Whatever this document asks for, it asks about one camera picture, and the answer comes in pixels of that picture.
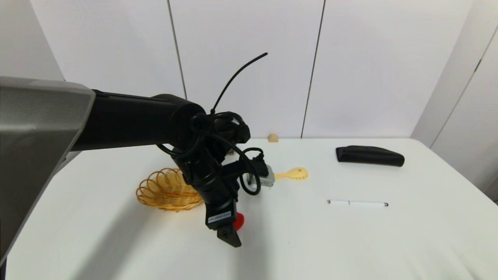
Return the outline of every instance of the white pen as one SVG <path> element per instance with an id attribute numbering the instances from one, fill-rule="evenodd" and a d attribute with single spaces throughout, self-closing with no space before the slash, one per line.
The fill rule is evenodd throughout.
<path id="1" fill-rule="evenodd" d="M 355 205 L 355 206 L 379 206 L 379 207 L 389 206 L 387 202 L 352 201 L 352 200 L 336 200 L 336 199 L 327 199 L 327 203 L 341 204 L 341 205 Z"/>

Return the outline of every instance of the table surface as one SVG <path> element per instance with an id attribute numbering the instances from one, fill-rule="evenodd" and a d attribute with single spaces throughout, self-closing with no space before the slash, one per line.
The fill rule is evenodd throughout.
<path id="1" fill-rule="evenodd" d="M 339 163 L 335 148 L 372 145 L 403 167 Z M 498 207 L 410 139 L 250 140 L 276 173 L 241 189 L 242 247 L 179 213 L 140 204 L 142 179 L 173 161 L 155 146 L 81 153 L 50 182 L 7 260 L 7 279 L 498 279 Z M 327 199 L 388 202 L 331 205 Z"/>

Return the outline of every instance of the red ball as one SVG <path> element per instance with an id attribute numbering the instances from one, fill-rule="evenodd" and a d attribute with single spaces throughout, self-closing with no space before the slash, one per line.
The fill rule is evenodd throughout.
<path id="1" fill-rule="evenodd" d="M 244 225 L 244 215 L 237 212 L 237 220 L 234 222 L 235 230 L 241 229 L 242 225 Z"/>

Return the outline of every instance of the wicker basket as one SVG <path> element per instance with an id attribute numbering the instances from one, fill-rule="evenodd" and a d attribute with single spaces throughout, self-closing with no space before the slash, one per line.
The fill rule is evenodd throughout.
<path id="1" fill-rule="evenodd" d="M 177 168 L 152 173 L 140 183 L 136 198 L 142 204 L 175 212 L 190 210 L 203 202 L 197 191 L 185 184 Z"/>

